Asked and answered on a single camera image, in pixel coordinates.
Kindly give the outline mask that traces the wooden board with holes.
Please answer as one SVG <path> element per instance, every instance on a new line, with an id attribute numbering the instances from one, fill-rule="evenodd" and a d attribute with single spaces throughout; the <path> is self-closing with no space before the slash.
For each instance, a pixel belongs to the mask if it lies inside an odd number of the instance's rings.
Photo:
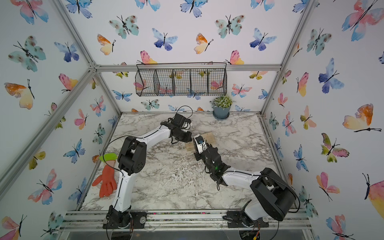
<path id="1" fill-rule="evenodd" d="M 212 145 L 213 147 L 217 147 L 215 136 L 212 132 L 202 134 L 201 137 L 198 137 L 197 144 L 206 144 Z M 195 152 L 195 138 L 193 137 L 193 141 L 189 143 L 185 143 L 187 152 Z"/>

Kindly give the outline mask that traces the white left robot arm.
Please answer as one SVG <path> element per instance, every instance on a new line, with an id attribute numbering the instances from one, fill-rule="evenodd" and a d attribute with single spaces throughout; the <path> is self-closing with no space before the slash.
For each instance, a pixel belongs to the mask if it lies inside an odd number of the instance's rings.
<path id="1" fill-rule="evenodd" d="M 192 133 L 188 131 L 191 123 L 189 118 L 176 113 L 174 117 L 162 121 L 158 128 L 144 135 L 126 136 L 117 158 L 119 184 L 103 223 L 105 230 L 134 227 L 134 217 L 131 214 L 132 193 L 136 178 L 146 164 L 147 151 L 166 139 L 176 140 L 177 143 L 191 142 Z"/>

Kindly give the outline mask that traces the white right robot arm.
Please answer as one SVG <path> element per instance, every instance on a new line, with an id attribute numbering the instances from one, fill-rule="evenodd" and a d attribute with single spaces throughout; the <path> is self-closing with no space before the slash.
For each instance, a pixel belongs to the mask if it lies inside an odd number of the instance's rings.
<path id="1" fill-rule="evenodd" d="M 260 172 L 237 170 L 222 161 L 218 149 L 210 144 L 195 146 L 195 158 L 205 165 L 205 172 L 220 186 L 250 190 L 256 200 L 248 201 L 241 210 L 223 216 L 229 224 L 253 227 L 259 219 L 271 217 L 281 222 L 298 198 L 295 191 L 271 168 Z"/>

